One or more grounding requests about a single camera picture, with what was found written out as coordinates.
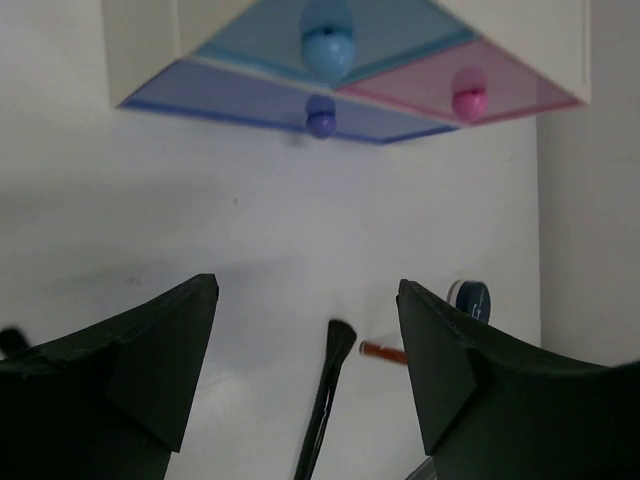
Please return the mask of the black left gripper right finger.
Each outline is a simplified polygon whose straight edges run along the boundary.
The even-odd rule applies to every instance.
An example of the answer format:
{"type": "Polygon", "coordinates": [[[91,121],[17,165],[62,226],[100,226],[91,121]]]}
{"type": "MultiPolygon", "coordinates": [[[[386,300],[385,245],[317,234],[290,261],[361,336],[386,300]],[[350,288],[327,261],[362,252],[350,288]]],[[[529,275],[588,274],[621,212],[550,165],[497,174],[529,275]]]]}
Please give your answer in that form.
{"type": "Polygon", "coordinates": [[[399,285],[401,336],[425,453],[440,479],[635,479],[639,365],[530,345],[399,285]]]}

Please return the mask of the light blue drawer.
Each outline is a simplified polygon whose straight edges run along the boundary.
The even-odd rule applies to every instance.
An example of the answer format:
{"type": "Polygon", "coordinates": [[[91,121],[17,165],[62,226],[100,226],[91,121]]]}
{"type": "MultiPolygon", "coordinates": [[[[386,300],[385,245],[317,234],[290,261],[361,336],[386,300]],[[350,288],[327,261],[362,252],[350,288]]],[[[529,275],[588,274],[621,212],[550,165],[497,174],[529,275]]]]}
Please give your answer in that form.
{"type": "Polygon", "coordinates": [[[321,87],[339,88],[478,38],[431,1],[258,1],[195,54],[321,87]],[[313,31],[345,31],[354,44],[346,75],[312,73],[302,56],[313,31]]]}

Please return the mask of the pink drawer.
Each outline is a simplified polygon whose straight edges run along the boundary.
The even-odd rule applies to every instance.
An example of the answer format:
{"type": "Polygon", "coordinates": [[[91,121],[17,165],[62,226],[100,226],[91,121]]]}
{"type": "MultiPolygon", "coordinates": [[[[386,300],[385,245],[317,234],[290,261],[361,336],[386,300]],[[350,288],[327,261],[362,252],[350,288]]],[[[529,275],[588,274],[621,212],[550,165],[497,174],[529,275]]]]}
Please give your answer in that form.
{"type": "Polygon", "coordinates": [[[583,103],[483,40],[414,60],[338,91],[460,126],[517,119],[583,103]]]}

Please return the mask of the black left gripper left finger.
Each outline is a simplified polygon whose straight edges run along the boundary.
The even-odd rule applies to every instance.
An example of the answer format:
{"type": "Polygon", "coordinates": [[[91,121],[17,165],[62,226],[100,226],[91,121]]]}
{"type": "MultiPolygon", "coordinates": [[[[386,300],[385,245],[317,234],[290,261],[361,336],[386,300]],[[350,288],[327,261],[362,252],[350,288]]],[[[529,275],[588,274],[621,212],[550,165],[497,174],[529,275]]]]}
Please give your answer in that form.
{"type": "Polygon", "coordinates": [[[199,274],[34,345],[1,332],[5,479],[161,479],[182,446],[219,285],[199,274]]]}

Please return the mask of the navy round compact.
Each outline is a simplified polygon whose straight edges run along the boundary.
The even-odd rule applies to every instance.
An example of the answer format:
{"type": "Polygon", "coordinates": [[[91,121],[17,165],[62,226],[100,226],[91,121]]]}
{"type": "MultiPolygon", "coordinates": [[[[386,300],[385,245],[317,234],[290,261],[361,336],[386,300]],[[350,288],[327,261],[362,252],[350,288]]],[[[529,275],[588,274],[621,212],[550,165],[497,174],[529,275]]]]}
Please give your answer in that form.
{"type": "Polygon", "coordinates": [[[491,296],[486,283],[477,280],[457,280],[447,293],[446,301],[459,311],[488,324],[491,296]]]}

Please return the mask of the brown lip gloss tube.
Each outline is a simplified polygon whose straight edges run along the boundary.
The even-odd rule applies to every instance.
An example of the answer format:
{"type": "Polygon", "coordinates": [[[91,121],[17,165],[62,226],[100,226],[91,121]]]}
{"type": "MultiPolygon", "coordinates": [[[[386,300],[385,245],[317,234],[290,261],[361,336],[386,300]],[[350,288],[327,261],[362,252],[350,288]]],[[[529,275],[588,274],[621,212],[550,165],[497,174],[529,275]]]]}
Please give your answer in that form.
{"type": "Polygon", "coordinates": [[[403,350],[384,346],[371,341],[363,341],[359,345],[359,353],[399,365],[408,365],[407,355],[403,350]]]}

